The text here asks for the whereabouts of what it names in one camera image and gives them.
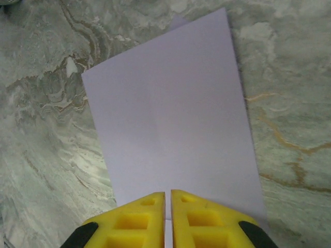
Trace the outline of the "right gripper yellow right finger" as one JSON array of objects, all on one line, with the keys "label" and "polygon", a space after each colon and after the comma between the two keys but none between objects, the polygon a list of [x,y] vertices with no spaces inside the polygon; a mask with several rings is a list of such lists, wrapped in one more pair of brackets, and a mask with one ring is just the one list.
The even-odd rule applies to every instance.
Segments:
[{"label": "right gripper yellow right finger", "polygon": [[171,191],[173,248],[278,248],[250,216],[182,190]]}]

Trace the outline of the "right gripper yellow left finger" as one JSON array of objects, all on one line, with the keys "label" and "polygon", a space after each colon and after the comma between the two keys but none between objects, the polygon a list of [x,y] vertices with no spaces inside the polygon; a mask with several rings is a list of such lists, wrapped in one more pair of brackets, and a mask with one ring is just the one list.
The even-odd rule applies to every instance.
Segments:
[{"label": "right gripper yellow left finger", "polygon": [[164,248],[165,193],[156,192],[87,219],[61,248]]}]

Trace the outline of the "lilac paper sheet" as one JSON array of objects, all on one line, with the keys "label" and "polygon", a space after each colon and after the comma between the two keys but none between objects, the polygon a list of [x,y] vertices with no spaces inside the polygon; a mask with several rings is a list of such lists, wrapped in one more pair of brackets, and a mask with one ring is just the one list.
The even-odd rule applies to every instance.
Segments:
[{"label": "lilac paper sheet", "polygon": [[221,8],[82,74],[117,207],[171,191],[252,217],[266,232],[254,147],[228,15]]}]

